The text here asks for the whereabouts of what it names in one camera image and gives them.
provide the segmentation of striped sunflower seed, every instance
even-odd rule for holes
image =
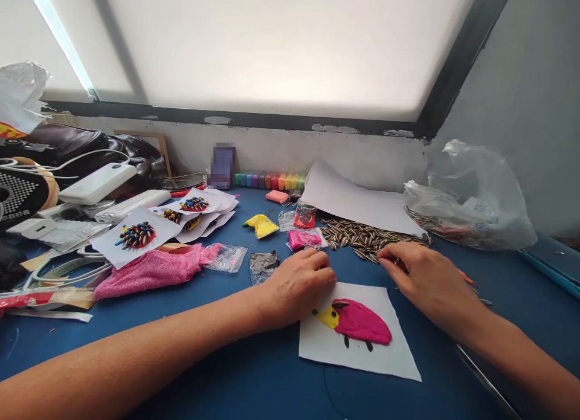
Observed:
[[[363,251],[361,251],[360,249],[354,248],[355,250],[355,254],[362,260],[366,260],[367,255],[366,253],[364,253]]]

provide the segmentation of black bag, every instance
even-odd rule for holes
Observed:
[[[108,136],[100,130],[64,124],[46,124],[35,129],[26,140],[31,143],[48,144],[55,148],[57,166],[81,154],[99,149],[121,151],[131,157],[130,164],[137,168],[137,175],[128,181],[134,190],[151,189],[155,182],[167,176],[163,154],[152,145],[131,135]],[[26,157],[35,160],[28,152]],[[125,157],[117,153],[99,152],[65,166],[61,173],[63,176],[83,178],[108,163],[120,163],[124,160]],[[75,180],[57,179],[57,181],[63,189]]]

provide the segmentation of white charger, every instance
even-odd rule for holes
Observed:
[[[59,193],[64,202],[93,205],[137,174],[133,165],[109,163]]]

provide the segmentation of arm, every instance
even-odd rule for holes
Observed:
[[[388,245],[378,257],[401,292],[433,323],[538,398],[557,418],[580,418],[580,381],[517,326],[481,304],[451,261],[402,242]],[[395,264],[396,259],[404,264]]]
[[[325,253],[301,251],[262,285],[111,335],[3,381],[2,414],[120,418],[216,349],[307,316],[334,281]]]

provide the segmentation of pile of sunflower seeds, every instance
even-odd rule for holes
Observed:
[[[326,228],[321,228],[321,231],[330,249],[336,251],[339,247],[351,246],[359,258],[370,260],[374,264],[379,264],[376,253],[389,243],[417,242],[423,246],[429,246],[432,243],[431,238],[425,233],[422,237],[416,237],[395,231],[381,230],[348,219],[333,218],[327,220],[318,217],[318,220],[322,224],[326,224]]]

